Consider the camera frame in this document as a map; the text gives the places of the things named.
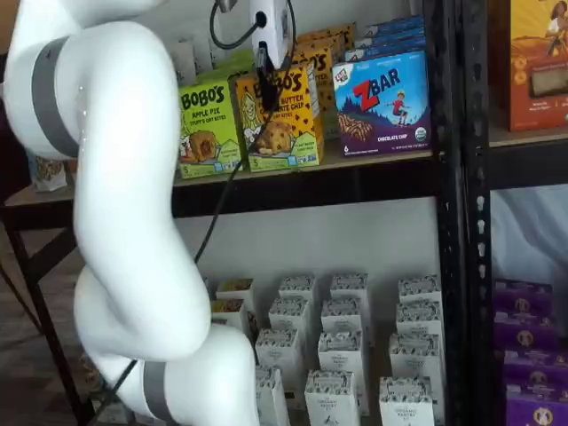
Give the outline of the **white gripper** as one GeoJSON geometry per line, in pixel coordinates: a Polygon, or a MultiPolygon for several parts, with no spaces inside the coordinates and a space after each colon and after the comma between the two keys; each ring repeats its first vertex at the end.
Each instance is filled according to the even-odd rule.
{"type": "Polygon", "coordinates": [[[265,25],[258,26],[253,35],[252,46],[256,57],[256,74],[262,102],[276,105],[278,87],[274,80],[274,68],[281,69],[292,44],[291,12],[286,0],[253,0],[250,2],[250,20],[264,15],[265,25]]]}

